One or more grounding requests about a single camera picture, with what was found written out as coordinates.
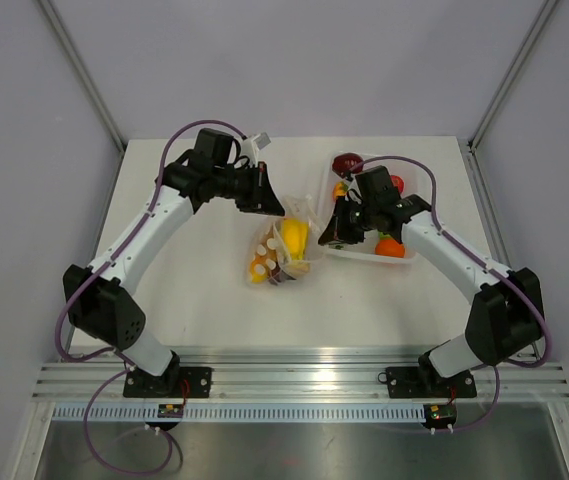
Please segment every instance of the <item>metal floor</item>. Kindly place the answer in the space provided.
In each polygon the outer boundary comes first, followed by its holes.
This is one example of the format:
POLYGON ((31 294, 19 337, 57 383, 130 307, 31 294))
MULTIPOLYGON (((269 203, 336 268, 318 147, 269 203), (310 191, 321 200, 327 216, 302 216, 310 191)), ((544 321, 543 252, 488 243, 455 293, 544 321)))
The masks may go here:
MULTIPOLYGON (((460 405, 463 424, 481 413, 460 405)), ((165 441, 137 426, 92 423, 93 443, 118 467, 149 469, 162 462, 165 441)), ((181 445, 167 469, 153 478, 181 480, 567 479, 548 411, 543 405, 499 405, 475 431, 422 434, 413 425, 184 423, 172 433, 181 445)), ((90 459, 80 422, 53 422, 37 479, 114 479, 90 459)))

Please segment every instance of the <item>orange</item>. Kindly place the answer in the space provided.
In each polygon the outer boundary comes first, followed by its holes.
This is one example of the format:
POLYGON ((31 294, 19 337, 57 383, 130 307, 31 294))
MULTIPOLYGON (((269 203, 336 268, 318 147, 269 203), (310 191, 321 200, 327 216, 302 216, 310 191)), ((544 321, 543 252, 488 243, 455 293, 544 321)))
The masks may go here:
POLYGON ((345 197, 348 192, 348 185, 344 182, 337 182, 333 187, 333 201, 337 201, 337 197, 345 197))
POLYGON ((397 242, 394 238, 382 238, 375 247, 375 255, 404 258, 406 249, 404 245, 397 242))

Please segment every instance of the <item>yellow fruit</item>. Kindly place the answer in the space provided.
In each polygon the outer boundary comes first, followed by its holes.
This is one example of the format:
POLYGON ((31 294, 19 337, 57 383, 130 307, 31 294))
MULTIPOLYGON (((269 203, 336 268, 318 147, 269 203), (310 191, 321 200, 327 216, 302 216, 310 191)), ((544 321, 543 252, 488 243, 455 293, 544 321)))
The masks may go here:
POLYGON ((333 201, 337 202, 338 197, 345 197, 348 193, 348 185, 345 182, 337 182, 333 187, 333 201))
POLYGON ((295 218, 286 218, 280 223, 280 235, 293 260, 302 260, 306 250, 308 225, 295 218))

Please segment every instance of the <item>black mounting plate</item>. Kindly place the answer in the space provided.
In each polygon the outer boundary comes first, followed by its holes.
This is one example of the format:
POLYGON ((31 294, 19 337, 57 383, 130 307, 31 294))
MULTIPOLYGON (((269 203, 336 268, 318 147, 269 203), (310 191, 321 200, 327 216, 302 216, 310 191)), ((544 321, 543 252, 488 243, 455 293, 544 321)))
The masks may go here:
POLYGON ((190 387, 188 398, 209 398, 213 369, 209 367, 180 366, 177 382, 172 391, 160 394, 150 390, 145 382, 146 372, 135 369, 126 375, 124 382, 124 398, 182 398, 182 381, 186 380, 190 387))
POLYGON ((388 367, 385 373, 385 383, 390 398, 451 398, 453 387, 455 387, 455 398, 477 397, 475 379, 468 370, 449 378, 446 384, 437 385, 430 389, 427 389, 420 380, 418 367, 388 367))

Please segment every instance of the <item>white wall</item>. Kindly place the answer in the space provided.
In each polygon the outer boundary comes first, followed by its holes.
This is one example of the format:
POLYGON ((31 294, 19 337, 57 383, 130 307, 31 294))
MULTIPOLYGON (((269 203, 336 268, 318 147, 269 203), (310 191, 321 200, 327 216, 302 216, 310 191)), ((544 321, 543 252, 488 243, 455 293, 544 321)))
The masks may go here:
POLYGON ((468 138, 541 0, 55 0, 128 138, 468 138))
POLYGON ((0 478, 116 165, 34 2, 0 0, 0 478))
POLYGON ((517 265, 540 276, 569 376, 569 0, 563 2, 479 159, 517 265))

